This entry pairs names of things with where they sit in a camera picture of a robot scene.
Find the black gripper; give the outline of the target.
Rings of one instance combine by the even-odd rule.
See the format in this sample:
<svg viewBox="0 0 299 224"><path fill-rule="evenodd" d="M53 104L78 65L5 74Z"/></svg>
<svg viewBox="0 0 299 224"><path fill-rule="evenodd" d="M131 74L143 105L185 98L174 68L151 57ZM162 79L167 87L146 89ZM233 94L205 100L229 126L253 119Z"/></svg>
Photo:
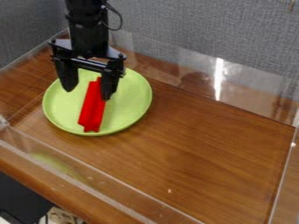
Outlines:
<svg viewBox="0 0 299 224"><path fill-rule="evenodd" d="M67 92L71 92L79 84L79 69L87 69L102 73L102 98L109 101L118 91L119 78L125 76L125 61L127 56L109 46L101 55L83 57L71 47L69 39L57 38L50 41L51 60L57 67L61 84Z"/></svg>

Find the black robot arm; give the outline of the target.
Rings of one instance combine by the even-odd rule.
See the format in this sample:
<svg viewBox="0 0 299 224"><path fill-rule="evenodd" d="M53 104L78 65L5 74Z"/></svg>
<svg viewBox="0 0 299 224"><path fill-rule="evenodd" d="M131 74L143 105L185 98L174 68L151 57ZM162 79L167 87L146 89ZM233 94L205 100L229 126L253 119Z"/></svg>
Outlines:
<svg viewBox="0 0 299 224"><path fill-rule="evenodd" d="M109 101L118 91L119 79L126 75L127 56L109 44L109 11L121 13L109 0L66 0L66 18L70 24L70 39L50 41L61 84L67 92L79 85L79 69L101 72L101 96Z"/></svg>

